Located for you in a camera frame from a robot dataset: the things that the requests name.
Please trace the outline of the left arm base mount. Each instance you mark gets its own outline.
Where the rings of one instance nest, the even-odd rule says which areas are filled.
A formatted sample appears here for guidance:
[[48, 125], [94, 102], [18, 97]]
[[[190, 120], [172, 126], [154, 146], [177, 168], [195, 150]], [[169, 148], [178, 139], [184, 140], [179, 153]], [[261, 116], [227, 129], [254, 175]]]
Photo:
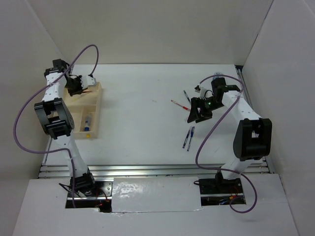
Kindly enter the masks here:
[[59, 185], [67, 191], [65, 208], [96, 208], [100, 212], [112, 212], [113, 181], [96, 181], [95, 188], [91, 191], [91, 194], [86, 196], [82, 192], [77, 191], [74, 194], [74, 198], [69, 185], [61, 183]]

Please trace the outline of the blue cap glue bottle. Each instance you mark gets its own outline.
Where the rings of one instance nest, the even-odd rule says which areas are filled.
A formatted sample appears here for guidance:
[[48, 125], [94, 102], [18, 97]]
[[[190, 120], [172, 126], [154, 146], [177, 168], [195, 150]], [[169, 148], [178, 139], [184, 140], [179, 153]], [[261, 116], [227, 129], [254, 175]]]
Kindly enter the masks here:
[[90, 132], [92, 130], [92, 120], [93, 120], [93, 115], [92, 113], [88, 113], [85, 115], [85, 120], [84, 120], [84, 132]]

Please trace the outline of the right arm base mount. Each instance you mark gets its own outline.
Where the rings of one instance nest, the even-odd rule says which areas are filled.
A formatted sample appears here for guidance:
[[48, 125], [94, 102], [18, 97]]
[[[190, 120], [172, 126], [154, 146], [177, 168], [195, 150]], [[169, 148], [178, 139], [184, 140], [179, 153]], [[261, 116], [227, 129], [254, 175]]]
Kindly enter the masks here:
[[246, 203], [240, 178], [223, 179], [221, 172], [214, 178], [202, 178], [193, 182], [200, 190], [202, 206], [243, 205]]

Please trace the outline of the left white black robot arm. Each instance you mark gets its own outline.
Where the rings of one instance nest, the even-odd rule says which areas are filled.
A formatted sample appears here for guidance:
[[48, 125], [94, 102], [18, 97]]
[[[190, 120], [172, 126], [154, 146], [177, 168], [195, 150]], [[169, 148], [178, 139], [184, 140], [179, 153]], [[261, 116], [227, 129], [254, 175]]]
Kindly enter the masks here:
[[95, 86], [96, 79], [92, 75], [72, 78], [70, 71], [70, 65], [64, 60], [53, 60], [53, 67], [44, 73], [48, 88], [42, 101], [34, 105], [34, 110], [43, 131], [56, 141], [66, 159], [70, 173], [69, 190], [89, 197], [97, 191], [97, 183], [75, 143], [74, 119], [63, 100], [63, 94], [67, 89], [70, 96], [80, 95], [88, 87]]

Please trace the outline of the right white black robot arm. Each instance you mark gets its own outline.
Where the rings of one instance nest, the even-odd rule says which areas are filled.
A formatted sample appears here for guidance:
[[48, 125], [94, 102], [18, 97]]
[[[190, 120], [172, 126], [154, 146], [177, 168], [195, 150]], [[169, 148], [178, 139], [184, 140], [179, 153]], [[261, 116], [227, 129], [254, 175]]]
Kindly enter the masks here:
[[224, 75], [211, 76], [211, 89], [198, 84], [195, 91], [198, 97], [190, 100], [191, 108], [188, 122], [199, 123], [213, 117], [213, 111], [225, 107], [223, 114], [231, 114], [237, 124], [233, 140], [234, 157], [230, 158], [219, 170], [221, 177], [215, 180], [215, 188], [227, 192], [232, 181], [254, 161], [269, 155], [271, 149], [272, 122], [257, 114], [242, 95], [242, 88], [228, 85]]

